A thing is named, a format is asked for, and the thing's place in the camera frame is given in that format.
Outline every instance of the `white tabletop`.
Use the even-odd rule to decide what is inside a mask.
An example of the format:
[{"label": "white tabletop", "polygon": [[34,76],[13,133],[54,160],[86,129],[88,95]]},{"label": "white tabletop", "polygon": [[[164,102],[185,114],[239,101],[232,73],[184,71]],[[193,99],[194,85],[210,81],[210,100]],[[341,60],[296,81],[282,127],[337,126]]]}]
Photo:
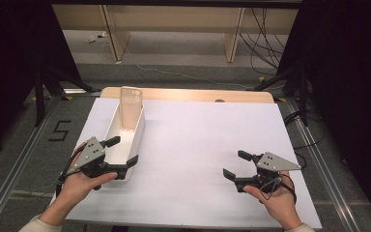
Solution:
[{"label": "white tabletop", "polygon": [[[97,99],[76,145],[91,136],[104,139],[118,99]],[[249,177],[253,162],[244,150],[272,152],[298,163],[278,106],[144,100],[146,127],[139,161],[130,179],[91,191],[67,219],[136,226],[217,229],[280,228],[252,196],[238,193],[222,168]],[[322,228],[300,171],[292,171],[301,219]]]}]

